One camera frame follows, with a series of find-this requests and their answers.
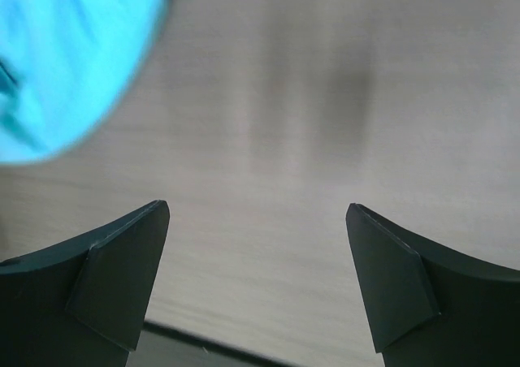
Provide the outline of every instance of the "table surface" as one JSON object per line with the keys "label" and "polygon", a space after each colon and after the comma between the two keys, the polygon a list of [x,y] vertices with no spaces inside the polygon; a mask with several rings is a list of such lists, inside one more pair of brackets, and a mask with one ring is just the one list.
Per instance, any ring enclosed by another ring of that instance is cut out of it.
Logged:
{"label": "table surface", "polygon": [[519,7],[173,0],[93,136],[0,170],[0,258],[162,198],[150,320],[299,365],[380,367],[350,202],[520,269]]}

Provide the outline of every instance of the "black plastic part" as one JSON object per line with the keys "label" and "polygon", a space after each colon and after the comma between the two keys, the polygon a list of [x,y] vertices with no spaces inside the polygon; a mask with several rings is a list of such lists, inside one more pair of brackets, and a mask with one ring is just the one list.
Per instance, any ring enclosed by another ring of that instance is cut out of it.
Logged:
{"label": "black plastic part", "polygon": [[104,227],[0,263],[0,365],[123,367],[166,239],[155,201]]}
{"label": "black plastic part", "polygon": [[137,352],[128,367],[295,367],[245,350],[145,322]]}
{"label": "black plastic part", "polygon": [[349,207],[347,229],[387,367],[520,365],[520,271],[437,244],[362,205]]}

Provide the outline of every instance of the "light wood surface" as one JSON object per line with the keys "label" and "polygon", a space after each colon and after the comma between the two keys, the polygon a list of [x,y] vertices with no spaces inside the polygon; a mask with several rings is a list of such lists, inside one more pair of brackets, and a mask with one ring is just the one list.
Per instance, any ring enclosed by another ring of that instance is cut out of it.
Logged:
{"label": "light wood surface", "polygon": [[349,202],[520,269],[518,0],[174,0],[84,144],[0,170],[0,258],[156,198],[148,318],[307,366],[375,367]]}

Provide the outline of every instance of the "wood grain surface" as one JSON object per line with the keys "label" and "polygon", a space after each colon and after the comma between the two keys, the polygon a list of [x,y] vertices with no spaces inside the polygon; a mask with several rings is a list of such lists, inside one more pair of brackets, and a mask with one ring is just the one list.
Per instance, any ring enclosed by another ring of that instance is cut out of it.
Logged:
{"label": "wood grain surface", "polygon": [[361,202],[520,269],[518,0],[173,0],[116,112],[0,170],[0,258],[162,198],[148,319],[305,366],[380,367]]}

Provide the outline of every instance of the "blue glove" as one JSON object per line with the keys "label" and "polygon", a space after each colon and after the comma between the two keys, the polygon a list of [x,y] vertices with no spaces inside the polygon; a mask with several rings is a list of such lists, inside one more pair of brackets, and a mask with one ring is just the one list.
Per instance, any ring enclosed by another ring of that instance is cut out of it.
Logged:
{"label": "blue glove", "polygon": [[117,103],[167,0],[0,0],[0,163],[59,155]]}

